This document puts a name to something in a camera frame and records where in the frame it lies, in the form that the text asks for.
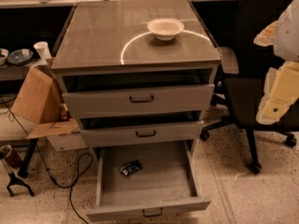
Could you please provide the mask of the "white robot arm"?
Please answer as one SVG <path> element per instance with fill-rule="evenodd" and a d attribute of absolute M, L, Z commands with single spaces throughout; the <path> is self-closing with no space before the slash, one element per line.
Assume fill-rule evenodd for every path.
<path fill-rule="evenodd" d="M 272 46 L 275 56 L 283 60 L 279 68 L 270 68 L 266 74 L 256 115 L 259 123 L 270 125 L 278 122 L 299 99 L 299 0 L 292 0 L 253 42 Z"/>

